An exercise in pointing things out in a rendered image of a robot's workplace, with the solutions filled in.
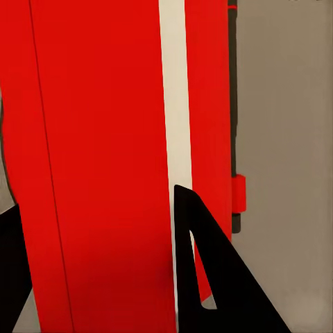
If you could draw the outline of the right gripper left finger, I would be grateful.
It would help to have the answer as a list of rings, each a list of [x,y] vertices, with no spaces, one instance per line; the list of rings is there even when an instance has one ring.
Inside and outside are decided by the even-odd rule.
[[[0,333],[12,333],[32,287],[17,204],[0,215]]]

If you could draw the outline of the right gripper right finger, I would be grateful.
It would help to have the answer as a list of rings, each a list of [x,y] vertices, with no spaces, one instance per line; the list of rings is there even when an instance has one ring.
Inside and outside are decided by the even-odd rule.
[[[173,209],[179,333],[291,333],[200,196],[175,185]],[[216,309],[201,305],[190,232]]]

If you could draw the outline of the radio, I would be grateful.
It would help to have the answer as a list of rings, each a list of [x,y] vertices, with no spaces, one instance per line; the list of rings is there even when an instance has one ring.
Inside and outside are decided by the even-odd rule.
[[[0,0],[1,159],[42,333],[176,333],[175,185],[240,232],[236,18],[237,0]]]

